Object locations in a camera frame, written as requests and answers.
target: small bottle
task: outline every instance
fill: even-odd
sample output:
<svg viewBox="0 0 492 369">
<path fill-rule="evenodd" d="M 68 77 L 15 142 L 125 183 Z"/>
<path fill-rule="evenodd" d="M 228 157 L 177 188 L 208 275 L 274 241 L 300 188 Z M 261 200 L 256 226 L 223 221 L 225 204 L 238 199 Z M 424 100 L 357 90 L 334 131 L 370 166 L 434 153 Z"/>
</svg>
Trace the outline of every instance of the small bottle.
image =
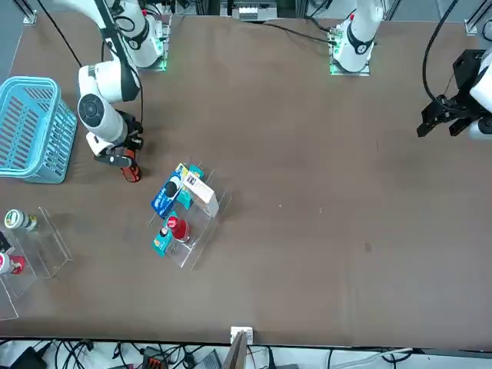
<svg viewBox="0 0 492 369">
<path fill-rule="evenodd" d="M 186 221 L 176 217 L 169 217 L 168 227 L 177 241 L 188 242 L 190 240 L 190 227 Z"/>
<path fill-rule="evenodd" d="M 34 215 L 27 215 L 23 211 L 12 209 L 7 211 L 4 222 L 9 229 L 22 228 L 29 232 L 35 228 L 38 219 Z"/>
<path fill-rule="evenodd" d="M 25 267 L 23 256 L 13 256 L 0 253 L 0 274 L 21 274 Z"/>
</svg>

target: brown table surface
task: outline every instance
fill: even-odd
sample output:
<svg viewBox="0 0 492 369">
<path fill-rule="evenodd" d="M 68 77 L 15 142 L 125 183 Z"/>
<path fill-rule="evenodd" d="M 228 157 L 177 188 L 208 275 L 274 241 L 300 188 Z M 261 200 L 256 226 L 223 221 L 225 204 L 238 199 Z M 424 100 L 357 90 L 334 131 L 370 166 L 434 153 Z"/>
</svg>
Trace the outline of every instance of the brown table surface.
<svg viewBox="0 0 492 369">
<path fill-rule="evenodd" d="M 97 62 L 95 24 L 55 17 L 82 63 Z M 63 184 L 0 181 L 2 207 L 48 208 L 75 258 L 0 332 L 227 342 L 231 325 L 246 325 L 257 343 L 490 350 L 492 145 L 444 125 L 415 132 L 435 24 L 385 22 L 369 78 L 330 76 L 326 45 L 276 28 L 174 26 L 168 71 L 141 73 L 140 183 L 95 162 L 81 125 Z M 473 46 L 462 24 L 443 27 L 428 65 L 435 94 Z M 13 75 L 53 78 L 75 110 L 77 71 L 45 16 L 25 27 Z M 124 109 L 138 117 L 139 100 Z M 193 271 L 159 258 L 145 227 L 187 156 L 234 192 Z"/>
</svg>

